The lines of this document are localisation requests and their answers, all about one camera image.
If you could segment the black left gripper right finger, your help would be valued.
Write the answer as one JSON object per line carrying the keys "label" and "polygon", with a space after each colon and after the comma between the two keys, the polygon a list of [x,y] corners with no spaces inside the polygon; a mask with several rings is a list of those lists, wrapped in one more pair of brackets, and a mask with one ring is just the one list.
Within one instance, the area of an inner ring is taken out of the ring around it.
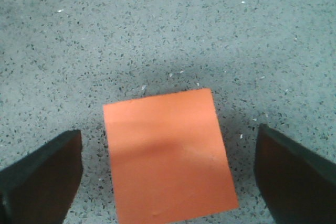
{"label": "black left gripper right finger", "polygon": [[265,124],[255,179],[275,223],[335,223],[335,163]]}

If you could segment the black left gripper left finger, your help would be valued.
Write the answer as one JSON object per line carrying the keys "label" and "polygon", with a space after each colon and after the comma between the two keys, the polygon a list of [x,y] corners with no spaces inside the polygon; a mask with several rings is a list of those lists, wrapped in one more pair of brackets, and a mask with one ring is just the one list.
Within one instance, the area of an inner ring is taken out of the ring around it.
{"label": "black left gripper left finger", "polygon": [[63,223],[82,173],[79,130],[65,131],[1,171],[1,223]]}

